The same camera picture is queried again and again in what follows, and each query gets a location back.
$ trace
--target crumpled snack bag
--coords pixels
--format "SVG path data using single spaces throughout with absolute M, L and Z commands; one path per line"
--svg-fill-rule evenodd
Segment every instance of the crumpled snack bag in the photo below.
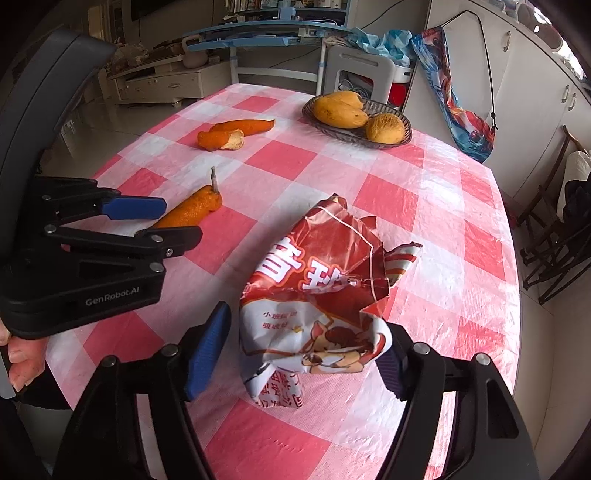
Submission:
M 375 227 L 332 196 L 261 260 L 240 309 L 242 380 L 257 404 L 301 407 L 299 373 L 358 373 L 390 348 L 389 289 L 422 245 L 385 252 Z

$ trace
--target white stool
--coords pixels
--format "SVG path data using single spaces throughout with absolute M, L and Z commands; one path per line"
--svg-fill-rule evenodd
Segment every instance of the white stool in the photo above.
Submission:
M 412 69 L 395 65 L 386 57 L 336 45 L 329 49 L 324 77 L 325 94 L 339 89 L 340 74 L 343 71 L 372 79 L 374 89 L 371 99 L 382 103 L 388 103 L 392 84 L 410 82 L 413 72 Z

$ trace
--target human hand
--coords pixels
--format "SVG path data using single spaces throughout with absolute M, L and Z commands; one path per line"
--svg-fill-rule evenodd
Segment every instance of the human hand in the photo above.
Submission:
M 45 370 L 45 352 L 49 338 L 23 340 L 11 336 L 0 319 L 0 346 L 8 345 L 8 359 L 12 366 L 8 378 L 14 390 L 21 391 Z

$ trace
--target hanging bag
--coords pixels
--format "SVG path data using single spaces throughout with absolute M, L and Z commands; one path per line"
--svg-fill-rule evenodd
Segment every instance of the hanging bag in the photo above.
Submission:
M 452 73 L 449 66 L 449 52 L 443 27 L 464 13 L 471 13 L 478 19 L 486 52 L 486 64 L 491 84 L 492 126 L 474 112 L 464 110 L 453 91 Z M 480 17 L 464 10 L 439 27 L 425 30 L 411 39 L 413 49 L 425 70 L 427 81 L 437 96 L 437 101 L 457 147 L 474 160 L 483 163 L 491 154 L 495 142 L 495 98 L 492 88 L 491 62 L 486 48 L 486 39 Z

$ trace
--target plastic tablecloth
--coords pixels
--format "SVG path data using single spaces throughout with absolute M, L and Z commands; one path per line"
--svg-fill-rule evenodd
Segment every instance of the plastic tablecloth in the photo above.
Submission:
M 304 405 L 259 408 L 239 377 L 238 300 L 273 240 L 316 202 L 338 193 L 358 217 L 376 215 L 386 249 L 415 241 L 421 257 L 390 295 L 387 320 L 440 354 L 487 352 L 512 391 L 519 354 L 519 288 L 508 221 L 492 172 L 418 131 L 403 147 L 369 150 L 307 124 L 310 95 L 237 84 L 150 129 L 96 174 L 123 194 L 162 196 L 168 208 L 209 182 L 216 167 L 223 206 L 201 223 L 203 240 L 165 261 L 158 304 L 59 334 L 48 364 L 75 406 L 96 365 L 151 356 L 203 323 L 218 300 L 234 326 L 208 389 L 189 405 L 197 436 L 219 480 L 373 479 L 404 403 L 377 368 L 360 374 L 305 375 Z M 240 118 L 276 119 L 270 132 L 236 151 L 196 148 L 197 132 Z M 79 228 L 132 235 L 150 221 L 96 217 Z M 453 418 L 446 394 L 427 472 L 443 467 Z M 147 402 L 139 399 L 152 474 L 162 478 Z

